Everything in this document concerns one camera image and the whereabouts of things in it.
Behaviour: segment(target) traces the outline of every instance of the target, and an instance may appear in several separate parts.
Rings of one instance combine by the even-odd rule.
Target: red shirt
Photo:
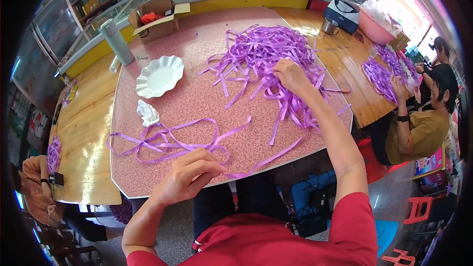
[[[196,240],[199,252],[181,266],[195,265],[357,265],[376,264],[375,219],[362,192],[340,199],[329,241],[293,235],[284,222],[258,214],[236,214],[207,228]],[[145,251],[128,255],[128,266],[165,266]]]

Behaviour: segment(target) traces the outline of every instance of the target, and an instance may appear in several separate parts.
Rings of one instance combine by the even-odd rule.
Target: white plate
[[[136,79],[136,93],[147,99],[161,97],[176,86],[183,72],[184,64],[178,56],[162,56],[159,60],[152,60]]]

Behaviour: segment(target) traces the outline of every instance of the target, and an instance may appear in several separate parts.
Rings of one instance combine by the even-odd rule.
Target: red plastic bag
[[[156,20],[159,20],[161,18],[164,18],[164,16],[163,15],[156,15],[154,12],[150,12],[149,14],[146,14],[146,15],[142,16],[140,18],[140,20],[143,24],[146,25],[146,24],[151,23],[152,21],[156,21]]]

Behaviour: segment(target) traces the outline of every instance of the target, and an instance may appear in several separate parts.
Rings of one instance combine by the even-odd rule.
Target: crumpled tissue
[[[145,127],[149,127],[159,121],[159,113],[153,108],[153,106],[146,104],[141,99],[138,101],[138,109],[136,109],[136,113],[138,113],[138,115],[143,119],[143,125]]]

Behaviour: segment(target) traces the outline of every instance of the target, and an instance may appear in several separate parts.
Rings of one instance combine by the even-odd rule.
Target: pink speckled table
[[[119,132],[139,138],[143,131],[142,120],[136,114],[139,99],[151,104],[160,114],[160,122],[167,127],[177,126],[195,119],[211,117],[219,127],[219,135],[239,127],[248,116],[252,117],[250,125],[244,130],[221,141],[231,154],[231,162],[227,165],[230,173],[247,172],[257,162],[271,157],[288,147],[305,134],[304,139],[283,156],[266,164],[258,171],[280,166],[307,156],[325,147],[322,138],[314,129],[300,129],[291,119],[279,123],[278,132],[273,146],[268,145],[274,120],[279,111],[276,100],[263,97],[260,92],[250,100],[250,95],[259,83],[249,83],[245,94],[231,106],[224,106],[243,87],[240,82],[227,82],[229,97],[223,94],[221,84],[212,86],[215,74],[207,72],[201,76],[197,73],[206,68],[206,60],[216,53],[224,53],[225,31],[233,29],[241,31],[258,23],[262,26],[275,24],[287,26],[287,23],[273,10],[262,7],[227,9],[180,19],[180,31],[167,37],[142,45],[134,39],[130,47],[134,56],[139,56],[130,65],[124,67],[115,94],[112,132]],[[184,62],[184,75],[176,87],[160,98],[145,99],[136,93],[136,78],[141,68],[151,60],[161,56],[176,55]],[[326,88],[337,88],[334,80],[327,75],[323,80]],[[329,104],[335,111],[341,110],[347,102],[339,92],[331,93]],[[340,118],[350,129],[352,112],[345,111]],[[176,139],[188,144],[207,144],[211,141],[214,124],[208,121],[198,122],[189,127],[173,131]],[[112,147],[119,152],[131,149],[134,143],[120,137],[112,139]],[[149,148],[142,148],[139,156],[142,160],[161,157],[161,153]],[[154,164],[139,163],[134,154],[119,155],[112,153],[112,179],[128,198],[149,196],[153,187],[168,172],[173,159]],[[210,185],[230,181],[220,175]]]

